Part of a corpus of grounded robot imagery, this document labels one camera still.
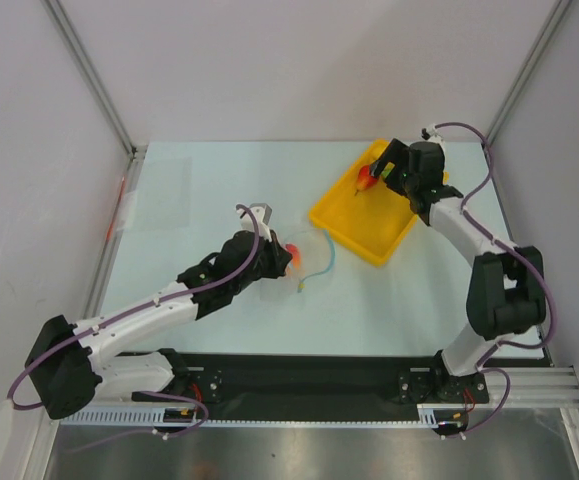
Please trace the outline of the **red pear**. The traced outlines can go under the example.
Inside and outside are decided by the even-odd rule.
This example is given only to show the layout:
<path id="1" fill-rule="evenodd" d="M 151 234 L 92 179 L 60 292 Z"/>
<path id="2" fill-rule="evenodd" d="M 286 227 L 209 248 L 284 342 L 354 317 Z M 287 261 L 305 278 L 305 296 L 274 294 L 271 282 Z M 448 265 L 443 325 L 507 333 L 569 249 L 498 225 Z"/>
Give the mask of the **red pear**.
<path id="1" fill-rule="evenodd" d="M 365 192 L 375 186 L 378 179 L 372 175 L 372 168 L 370 165 L 364 165 L 358 171 L 358 175 L 355 181 L 355 192 L 354 195 L 358 195 L 361 192 Z"/>

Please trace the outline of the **peach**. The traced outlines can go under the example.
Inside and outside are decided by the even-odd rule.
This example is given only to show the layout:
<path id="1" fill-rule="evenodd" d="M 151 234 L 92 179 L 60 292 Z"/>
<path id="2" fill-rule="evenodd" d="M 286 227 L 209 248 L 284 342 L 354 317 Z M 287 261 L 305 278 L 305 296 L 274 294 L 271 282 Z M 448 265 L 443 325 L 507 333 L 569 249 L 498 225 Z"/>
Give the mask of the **peach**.
<path id="1" fill-rule="evenodd" d="M 299 248 L 293 243 L 286 243 L 285 250 L 291 255 L 290 266 L 292 269 L 298 271 L 301 268 L 302 259 Z"/>

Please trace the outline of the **clear zip top bag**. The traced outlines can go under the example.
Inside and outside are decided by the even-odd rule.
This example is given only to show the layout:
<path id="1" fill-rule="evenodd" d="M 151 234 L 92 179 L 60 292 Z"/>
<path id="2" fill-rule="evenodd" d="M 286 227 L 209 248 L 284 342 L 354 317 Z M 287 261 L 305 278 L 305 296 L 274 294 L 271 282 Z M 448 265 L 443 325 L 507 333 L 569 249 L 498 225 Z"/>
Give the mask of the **clear zip top bag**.
<path id="1" fill-rule="evenodd" d="M 301 253 L 301 268 L 296 271 L 287 268 L 287 275 L 277 280 L 263 280 L 260 299 L 266 303 L 280 304 L 292 295 L 301 295 L 323 277 L 333 273 L 336 249 L 330 234 L 306 223 L 283 227 L 278 236 L 284 247 L 295 244 Z"/>

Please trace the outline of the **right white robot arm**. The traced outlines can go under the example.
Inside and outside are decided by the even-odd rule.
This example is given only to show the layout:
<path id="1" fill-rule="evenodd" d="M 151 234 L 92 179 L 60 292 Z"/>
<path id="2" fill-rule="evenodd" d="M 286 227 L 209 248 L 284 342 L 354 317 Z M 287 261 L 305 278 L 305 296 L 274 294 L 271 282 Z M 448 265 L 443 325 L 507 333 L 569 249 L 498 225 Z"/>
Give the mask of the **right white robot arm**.
<path id="1" fill-rule="evenodd" d="M 439 140 L 407 145 L 391 140 L 369 167 L 370 175 L 405 198 L 411 212 L 445 237 L 471 268 L 467 323 L 434 357 L 431 395 L 453 401 L 501 347 L 547 317 L 543 258 L 535 247 L 498 239 L 469 213 L 467 198 L 444 180 L 445 148 Z"/>

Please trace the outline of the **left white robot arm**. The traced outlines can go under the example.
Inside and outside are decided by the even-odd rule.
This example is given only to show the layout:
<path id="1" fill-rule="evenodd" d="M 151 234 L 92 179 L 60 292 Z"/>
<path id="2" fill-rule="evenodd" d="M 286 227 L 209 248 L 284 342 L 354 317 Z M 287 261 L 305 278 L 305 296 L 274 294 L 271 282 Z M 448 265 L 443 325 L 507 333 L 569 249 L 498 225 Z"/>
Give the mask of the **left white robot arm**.
<path id="1" fill-rule="evenodd" d="M 53 420 L 71 416 L 96 398 L 183 397 L 189 376 L 170 349 L 126 357 L 127 348 L 176 325 L 229 306 L 252 283 L 285 277 L 291 253 L 275 235 L 238 231 L 220 251 L 187 268 L 150 299 L 115 314 L 69 322 L 47 320 L 26 359 L 25 373 L 39 407 Z"/>

